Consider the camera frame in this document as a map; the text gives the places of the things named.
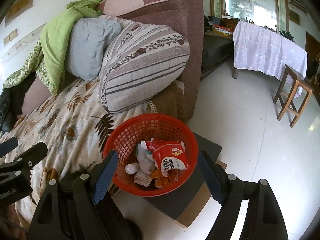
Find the door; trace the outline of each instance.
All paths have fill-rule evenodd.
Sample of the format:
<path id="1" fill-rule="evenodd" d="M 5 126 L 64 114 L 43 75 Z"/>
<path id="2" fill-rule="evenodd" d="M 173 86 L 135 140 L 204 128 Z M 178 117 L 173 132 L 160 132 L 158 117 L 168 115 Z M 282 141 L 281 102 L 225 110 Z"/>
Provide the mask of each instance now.
<path id="1" fill-rule="evenodd" d="M 316 74 L 317 66 L 316 63 L 317 55 L 320 52 L 320 42 L 316 40 L 310 33 L 307 32 L 306 36 L 306 48 L 308 54 L 308 67 L 307 67 L 307 78 L 311 78 Z"/>

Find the wooden door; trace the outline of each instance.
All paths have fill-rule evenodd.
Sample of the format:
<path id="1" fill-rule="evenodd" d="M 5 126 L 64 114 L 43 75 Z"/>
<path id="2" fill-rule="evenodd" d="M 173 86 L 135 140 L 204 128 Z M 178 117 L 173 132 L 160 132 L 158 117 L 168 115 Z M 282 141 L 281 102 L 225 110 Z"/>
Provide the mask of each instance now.
<path id="1" fill-rule="evenodd" d="M 306 36 L 306 48 L 308 54 L 308 67 L 307 78 L 311 78 L 314 75 L 315 59 L 320 52 L 320 42 L 316 40 L 310 33 L 307 32 Z"/>

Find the mirror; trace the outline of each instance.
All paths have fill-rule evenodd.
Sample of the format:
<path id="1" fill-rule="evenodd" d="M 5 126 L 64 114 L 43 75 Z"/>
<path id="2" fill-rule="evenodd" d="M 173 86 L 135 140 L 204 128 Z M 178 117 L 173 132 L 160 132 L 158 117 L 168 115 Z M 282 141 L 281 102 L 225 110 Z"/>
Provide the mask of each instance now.
<path id="1" fill-rule="evenodd" d="M 259 26 L 276 28 L 275 0 L 226 0 L 226 12 L 235 18 L 251 19 Z"/>

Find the blue gripper pad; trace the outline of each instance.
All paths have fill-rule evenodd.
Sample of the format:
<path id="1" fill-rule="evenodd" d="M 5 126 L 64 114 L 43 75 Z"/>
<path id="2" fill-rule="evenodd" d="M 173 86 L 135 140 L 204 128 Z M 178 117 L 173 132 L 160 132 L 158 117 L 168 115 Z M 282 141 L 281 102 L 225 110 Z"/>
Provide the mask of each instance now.
<path id="1" fill-rule="evenodd" d="M 108 164 L 105 166 L 104 170 L 101 172 L 96 184 L 94 185 L 94 195 L 92 197 L 92 202 L 95 205 L 98 204 L 98 202 L 102 200 L 106 195 L 112 177 L 118 167 L 118 153 L 116 151 L 110 151 L 106 158 L 108 158 L 109 155 L 112 156 Z"/>

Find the white tile floor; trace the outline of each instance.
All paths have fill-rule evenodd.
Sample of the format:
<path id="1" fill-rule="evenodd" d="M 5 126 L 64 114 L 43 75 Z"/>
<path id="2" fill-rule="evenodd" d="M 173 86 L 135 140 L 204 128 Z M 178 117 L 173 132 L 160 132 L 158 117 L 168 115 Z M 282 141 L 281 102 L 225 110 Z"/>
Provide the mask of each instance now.
<path id="1" fill-rule="evenodd" d="M 320 207 L 320 107 L 312 97 L 293 128 L 289 115 L 276 118 L 274 77 L 240 70 L 231 76 L 225 62 L 200 84 L 190 128 L 223 147 L 227 173 L 242 180 L 269 181 L 286 223 L 289 240 L 298 240 Z M 300 106 L 302 97 L 294 100 Z M 220 210 L 212 198 L 192 225 L 181 228 L 143 198 L 121 192 L 115 199 L 125 217 L 142 228 L 146 240 L 205 239 Z M 243 201 L 232 240 L 238 240 L 248 203 Z"/>

